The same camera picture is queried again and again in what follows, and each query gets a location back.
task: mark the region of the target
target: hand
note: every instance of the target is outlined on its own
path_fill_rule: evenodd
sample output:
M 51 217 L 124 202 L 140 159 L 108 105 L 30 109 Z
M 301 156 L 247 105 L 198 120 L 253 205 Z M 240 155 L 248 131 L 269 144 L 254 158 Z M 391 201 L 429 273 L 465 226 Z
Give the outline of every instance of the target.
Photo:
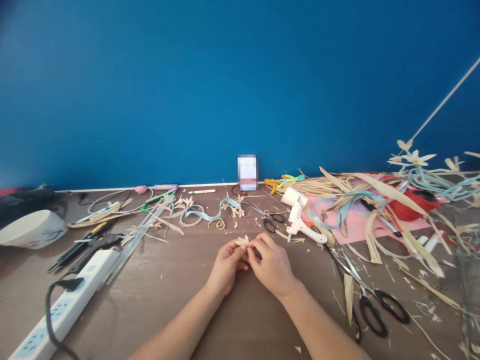
M 225 297 L 232 290 L 237 270 L 248 270 L 248 265 L 241 261 L 247 247 L 238 246 L 236 240 L 227 242 L 216 256 L 213 269 L 205 287 L 215 294 Z
M 261 262 L 254 253 L 261 254 Z M 255 276 L 279 300 L 290 294 L 299 282 L 290 268 L 287 252 L 278 246 L 266 232 L 259 234 L 248 243 L 248 262 Z

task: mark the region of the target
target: person's left hand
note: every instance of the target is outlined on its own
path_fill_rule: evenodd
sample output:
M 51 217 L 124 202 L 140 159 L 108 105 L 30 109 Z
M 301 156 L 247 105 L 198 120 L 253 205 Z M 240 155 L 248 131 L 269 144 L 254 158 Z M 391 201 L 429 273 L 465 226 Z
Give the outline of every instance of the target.
M 206 288 L 223 297 L 232 290 L 237 270 L 249 269 L 249 266 L 242 261 L 247 247 L 245 245 L 238 246 L 235 241 L 227 242 L 218 251 L 210 277 L 205 285 Z

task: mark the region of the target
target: red object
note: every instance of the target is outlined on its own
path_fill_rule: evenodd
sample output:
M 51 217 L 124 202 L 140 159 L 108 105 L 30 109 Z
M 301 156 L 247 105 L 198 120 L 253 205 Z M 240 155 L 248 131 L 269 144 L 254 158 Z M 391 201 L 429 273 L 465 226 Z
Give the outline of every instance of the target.
M 26 189 L 26 188 L 22 186 L 17 186 L 17 187 L 10 187 L 6 189 L 0 189 L 0 198 L 4 196 L 16 194 L 22 189 Z
M 440 206 L 440 201 L 438 201 L 435 195 L 433 195 L 430 191 L 408 189 L 404 194 L 412 199 L 427 213 Z M 423 216 L 421 213 L 412 210 L 397 200 L 393 200 L 389 205 L 396 216 L 403 221 L 411 222 L 420 219 Z

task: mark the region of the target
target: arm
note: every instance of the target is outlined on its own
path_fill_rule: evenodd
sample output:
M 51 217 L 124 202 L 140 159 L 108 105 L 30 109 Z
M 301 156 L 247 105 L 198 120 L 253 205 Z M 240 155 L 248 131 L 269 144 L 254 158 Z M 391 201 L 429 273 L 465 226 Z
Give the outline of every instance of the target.
M 172 321 L 143 344 L 129 360 L 187 360 L 224 297 L 232 290 L 237 270 L 248 270 L 241 261 L 246 247 L 235 240 L 224 245 L 215 260 L 205 286 Z
M 253 248 L 260 252 L 261 262 Z M 370 359 L 294 277 L 287 252 L 267 233 L 261 233 L 248 244 L 248 262 L 256 277 L 290 315 L 313 360 Z

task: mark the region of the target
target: phone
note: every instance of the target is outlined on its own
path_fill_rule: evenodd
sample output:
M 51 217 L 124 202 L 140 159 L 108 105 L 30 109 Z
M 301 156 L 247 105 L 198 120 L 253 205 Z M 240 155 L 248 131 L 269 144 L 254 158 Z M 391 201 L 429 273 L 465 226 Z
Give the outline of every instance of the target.
M 238 155 L 238 183 L 240 191 L 259 189 L 257 155 Z

